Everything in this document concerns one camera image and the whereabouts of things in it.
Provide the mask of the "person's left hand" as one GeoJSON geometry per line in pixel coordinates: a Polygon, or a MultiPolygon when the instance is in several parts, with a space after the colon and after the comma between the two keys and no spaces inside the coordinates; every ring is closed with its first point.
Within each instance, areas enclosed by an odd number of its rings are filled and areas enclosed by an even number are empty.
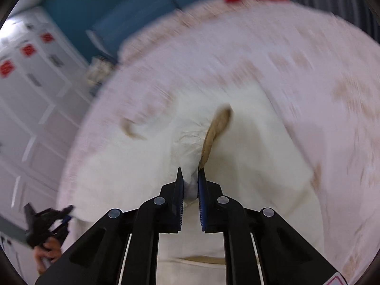
{"type": "Polygon", "coordinates": [[[33,249],[33,257],[37,265],[37,272],[42,275],[47,269],[49,263],[54,263],[62,256],[61,244],[54,238],[49,237],[43,244],[43,247],[36,246],[33,249]]]}

